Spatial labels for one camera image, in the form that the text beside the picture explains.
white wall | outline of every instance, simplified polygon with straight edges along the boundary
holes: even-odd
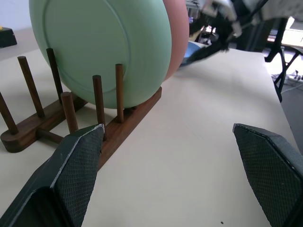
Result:
[[[14,31],[31,27],[28,0],[0,0],[0,26]]]

pink plate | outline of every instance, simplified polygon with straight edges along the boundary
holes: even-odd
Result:
[[[163,2],[169,16],[172,39],[170,64],[165,77],[165,80],[167,80],[177,71],[186,53],[189,22],[184,0],[163,0]]]

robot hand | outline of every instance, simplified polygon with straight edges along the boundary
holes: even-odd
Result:
[[[186,5],[199,12],[190,24],[190,35],[204,26],[215,27],[218,35],[210,46],[189,57],[188,64],[227,50],[231,39],[241,36],[242,30],[249,25],[290,16],[303,20],[302,0],[186,0]]]

plate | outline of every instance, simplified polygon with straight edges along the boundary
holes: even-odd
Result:
[[[124,107],[149,99],[170,62],[171,32],[163,0],[30,0],[40,50],[53,48],[62,82],[95,103],[92,76],[102,77],[104,106],[116,108],[115,65],[124,66]]]
[[[171,30],[171,59],[165,79],[170,78],[182,63],[187,49],[189,23],[184,0],[163,0]]]

beige table surface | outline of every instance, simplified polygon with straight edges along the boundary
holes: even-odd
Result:
[[[46,106],[56,100],[50,69],[39,50],[24,55]],[[0,72],[0,91],[19,122],[35,109],[17,59],[1,61]],[[270,227],[232,133],[235,122],[262,127],[297,149],[263,56],[219,53],[162,87],[161,100],[99,171],[83,226]],[[115,117],[106,113],[107,121]],[[80,127],[97,123],[93,105],[77,117]],[[67,135],[66,122],[52,131]],[[54,150],[38,141],[10,154],[0,143],[0,215]]]

